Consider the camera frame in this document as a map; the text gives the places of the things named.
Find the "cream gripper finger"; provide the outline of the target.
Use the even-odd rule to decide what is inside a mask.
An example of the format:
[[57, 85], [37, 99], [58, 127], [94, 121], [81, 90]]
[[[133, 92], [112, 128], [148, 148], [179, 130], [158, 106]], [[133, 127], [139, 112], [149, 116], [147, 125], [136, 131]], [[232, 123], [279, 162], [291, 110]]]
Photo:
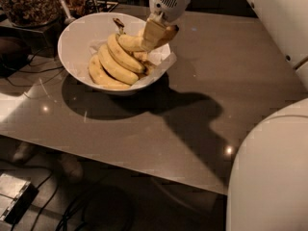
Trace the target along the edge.
[[143, 50], [149, 52], [155, 48], [165, 33], [166, 25], [164, 22], [164, 15], [162, 13], [152, 13], [147, 18], [141, 41]]

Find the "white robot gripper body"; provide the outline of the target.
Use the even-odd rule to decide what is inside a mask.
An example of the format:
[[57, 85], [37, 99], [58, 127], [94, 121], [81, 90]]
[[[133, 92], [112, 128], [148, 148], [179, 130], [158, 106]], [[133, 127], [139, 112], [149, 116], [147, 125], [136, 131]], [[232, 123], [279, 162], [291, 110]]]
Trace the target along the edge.
[[191, 0], [149, 0], [150, 12], [165, 22], [177, 20], [191, 3]]

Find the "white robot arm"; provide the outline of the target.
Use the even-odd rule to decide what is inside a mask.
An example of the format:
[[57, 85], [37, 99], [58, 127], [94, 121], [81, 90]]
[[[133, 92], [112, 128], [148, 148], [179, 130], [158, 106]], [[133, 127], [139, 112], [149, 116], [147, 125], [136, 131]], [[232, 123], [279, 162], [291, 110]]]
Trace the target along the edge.
[[159, 185], [190, 218], [204, 197], [226, 193], [227, 231], [308, 231], [308, 98], [270, 109], [290, 97], [294, 78], [307, 82], [308, 0], [247, 2], [267, 37], [240, 20], [165, 14], [184, 34], [180, 90], [150, 94]]

